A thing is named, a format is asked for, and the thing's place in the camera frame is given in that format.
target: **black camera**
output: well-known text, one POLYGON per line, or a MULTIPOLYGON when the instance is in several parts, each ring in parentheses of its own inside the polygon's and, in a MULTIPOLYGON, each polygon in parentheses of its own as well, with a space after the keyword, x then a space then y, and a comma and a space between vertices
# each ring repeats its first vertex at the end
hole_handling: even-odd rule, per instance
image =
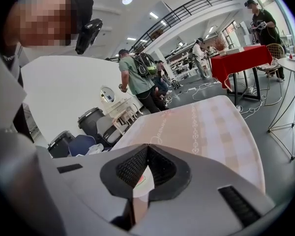
POLYGON ((82 55, 89 45, 92 45, 97 37, 103 22, 100 19, 93 19, 81 28, 75 51, 82 55))

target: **railing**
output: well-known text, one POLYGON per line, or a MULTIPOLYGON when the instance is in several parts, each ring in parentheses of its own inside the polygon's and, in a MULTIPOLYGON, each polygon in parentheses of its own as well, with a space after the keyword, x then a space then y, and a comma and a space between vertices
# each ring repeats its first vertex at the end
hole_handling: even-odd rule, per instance
POLYGON ((156 40, 161 34, 168 29, 178 24, 182 20, 202 11, 210 8, 214 5, 227 2, 231 0, 191 0, 172 12, 168 13, 165 17, 160 19, 150 29, 143 34, 142 37, 131 47, 130 52, 141 52, 154 40, 156 40))

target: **column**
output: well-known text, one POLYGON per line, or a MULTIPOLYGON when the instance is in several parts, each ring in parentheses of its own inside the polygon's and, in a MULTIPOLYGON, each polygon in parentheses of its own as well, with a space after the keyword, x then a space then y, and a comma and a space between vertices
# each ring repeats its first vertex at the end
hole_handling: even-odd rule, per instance
POLYGON ((157 55, 157 57, 159 58, 159 60, 161 60, 161 61, 164 62, 164 68, 165 68, 165 70, 166 70, 166 72, 167 72, 167 74, 168 74, 168 77, 169 77, 171 80, 172 80, 172 79, 177 80, 176 77, 175 77, 175 75, 173 74, 173 71, 171 70, 170 66, 167 65, 166 60, 165 60, 165 58, 164 58, 162 52, 161 52, 158 48, 156 48, 156 49, 153 50, 153 51, 156 53, 156 55, 157 55))

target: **gray trash bin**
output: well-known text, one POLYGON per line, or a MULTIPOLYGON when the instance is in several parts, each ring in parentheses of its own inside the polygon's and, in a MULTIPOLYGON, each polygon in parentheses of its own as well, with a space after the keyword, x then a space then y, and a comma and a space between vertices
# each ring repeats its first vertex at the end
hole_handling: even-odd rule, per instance
POLYGON ((69 131, 63 131, 48 144, 48 151, 53 158, 67 157, 69 154, 68 144, 74 139, 69 131))
POLYGON ((79 128, 82 129, 88 136, 93 136, 97 144, 102 143, 102 141, 97 135, 96 122, 103 116, 105 116, 103 114, 103 110, 99 108, 92 108, 78 119, 79 128))

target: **round mirror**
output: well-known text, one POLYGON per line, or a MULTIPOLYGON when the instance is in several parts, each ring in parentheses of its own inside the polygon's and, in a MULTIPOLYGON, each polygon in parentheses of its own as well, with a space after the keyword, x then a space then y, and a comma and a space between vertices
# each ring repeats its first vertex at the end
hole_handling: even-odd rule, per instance
POLYGON ((115 93, 110 88, 103 87, 100 90, 102 99, 106 102, 113 102, 115 100, 115 93))

